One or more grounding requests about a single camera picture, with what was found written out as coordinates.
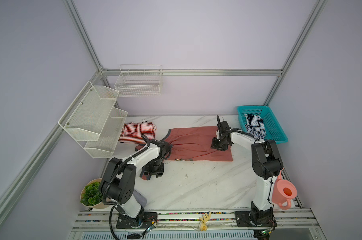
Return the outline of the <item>red tank top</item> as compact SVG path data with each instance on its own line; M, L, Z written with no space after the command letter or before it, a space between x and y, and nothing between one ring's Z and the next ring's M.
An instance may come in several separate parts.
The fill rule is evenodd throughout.
M214 161L232 162L231 150L218 151L211 148L217 127L196 127L169 129L160 140L160 156L152 164L159 166L164 160L170 161Z

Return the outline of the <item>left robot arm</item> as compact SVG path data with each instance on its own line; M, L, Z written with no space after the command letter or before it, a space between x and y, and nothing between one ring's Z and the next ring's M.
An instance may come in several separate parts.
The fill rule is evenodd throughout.
M123 159L110 159L99 186L103 205L114 206L120 214L132 219L144 209L134 197L137 175L146 181L162 177L164 160L172 151L172 145L165 141L150 140L145 135L142 138L146 144L137 152Z

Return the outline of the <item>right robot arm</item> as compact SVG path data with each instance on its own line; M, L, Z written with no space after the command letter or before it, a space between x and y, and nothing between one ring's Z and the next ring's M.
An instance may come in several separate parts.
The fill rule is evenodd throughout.
M271 201L273 185L283 169L283 162L274 140L263 140L239 128L231 128L217 116L216 136L211 148L227 151L232 145L239 145L251 151L253 172L258 176L256 194L251 202L250 212L245 220L248 225L261 227L273 219L274 205Z

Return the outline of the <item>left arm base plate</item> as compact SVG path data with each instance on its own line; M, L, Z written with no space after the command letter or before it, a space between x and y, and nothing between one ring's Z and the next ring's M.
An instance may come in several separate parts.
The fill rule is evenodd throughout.
M120 215L116 223L117 229L147 229L157 222L158 213L143 212L136 218L130 218L126 215Z

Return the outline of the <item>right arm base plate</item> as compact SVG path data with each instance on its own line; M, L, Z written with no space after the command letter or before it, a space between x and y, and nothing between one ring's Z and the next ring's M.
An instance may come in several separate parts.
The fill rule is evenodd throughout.
M276 220L271 210L267 211L237 211L235 220L238 227L275 227Z

